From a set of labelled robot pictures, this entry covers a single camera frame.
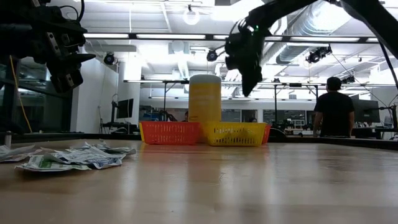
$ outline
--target plastic basket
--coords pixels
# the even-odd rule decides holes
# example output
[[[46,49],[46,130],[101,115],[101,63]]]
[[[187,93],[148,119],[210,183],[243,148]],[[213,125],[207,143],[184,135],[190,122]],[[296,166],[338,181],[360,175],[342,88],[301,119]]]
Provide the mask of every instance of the plastic basket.
[[[265,123],[206,123],[205,133],[211,146],[260,146]]]
[[[268,138],[269,138],[269,133],[271,131],[271,127],[272,127],[272,125],[267,124],[266,130],[264,131],[264,137],[262,139],[262,143],[261,144],[266,144],[268,142]]]
[[[200,137],[200,123],[143,121],[141,138],[146,144],[193,145]]]

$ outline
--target yellow wire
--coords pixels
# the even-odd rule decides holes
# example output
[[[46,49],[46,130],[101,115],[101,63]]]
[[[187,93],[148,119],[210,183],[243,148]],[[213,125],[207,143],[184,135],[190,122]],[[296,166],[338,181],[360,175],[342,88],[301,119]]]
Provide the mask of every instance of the yellow wire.
[[[17,81],[17,76],[15,74],[14,64],[12,62],[11,55],[10,55],[10,62],[11,62],[11,68],[12,68],[12,75],[14,76],[15,86],[16,86],[17,92],[18,92],[18,81]],[[24,108],[24,105],[22,104],[22,99],[21,99],[21,95],[19,94],[19,92],[18,92],[18,99],[19,99],[19,102],[21,103],[22,113],[24,114],[27,126],[29,127],[29,131],[30,131],[30,133],[32,133],[33,131],[32,131],[32,128],[30,127],[29,120],[27,119],[27,116],[26,116],[26,113],[25,113],[25,108]]]

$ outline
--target person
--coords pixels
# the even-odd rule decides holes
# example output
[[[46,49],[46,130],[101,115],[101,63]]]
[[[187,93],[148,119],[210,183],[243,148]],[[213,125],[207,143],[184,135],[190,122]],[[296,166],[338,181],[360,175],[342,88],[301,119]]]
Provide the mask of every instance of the person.
[[[333,136],[349,138],[354,127],[354,105],[351,98],[339,93],[341,80],[330,77],[326,83],[327,93],[320,96],[315,105],[313,135],[322,122],[321,137]]]
[[[188,122],[189,121],[189,113],[188,111],[185,112],[185,119],[182,122]]]
[[[256,119],[256,118],[250,118],[250,119],[249,119],[249,122],[250,122],[250,123],[256,123],[256,122],[257,122],[257,119]]]

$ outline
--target table surface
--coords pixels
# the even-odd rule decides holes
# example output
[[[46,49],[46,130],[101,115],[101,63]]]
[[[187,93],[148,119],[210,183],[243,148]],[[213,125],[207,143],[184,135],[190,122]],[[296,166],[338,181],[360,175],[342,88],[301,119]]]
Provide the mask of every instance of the table surface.
[[[326,144],[106,142],[138,153],[119,167],[56,174],[0,164],[1,223],[398,222],[395,152]]]

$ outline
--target black t-shirt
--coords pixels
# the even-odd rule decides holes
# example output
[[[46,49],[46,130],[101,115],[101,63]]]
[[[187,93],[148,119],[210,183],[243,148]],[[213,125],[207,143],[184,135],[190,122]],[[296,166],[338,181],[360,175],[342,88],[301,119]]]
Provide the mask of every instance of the black t-shirt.
[[[326,93],[318,98],[314,111],[323,113],[321,136],[349,136],[349,113],[354,111],[349,96]]]

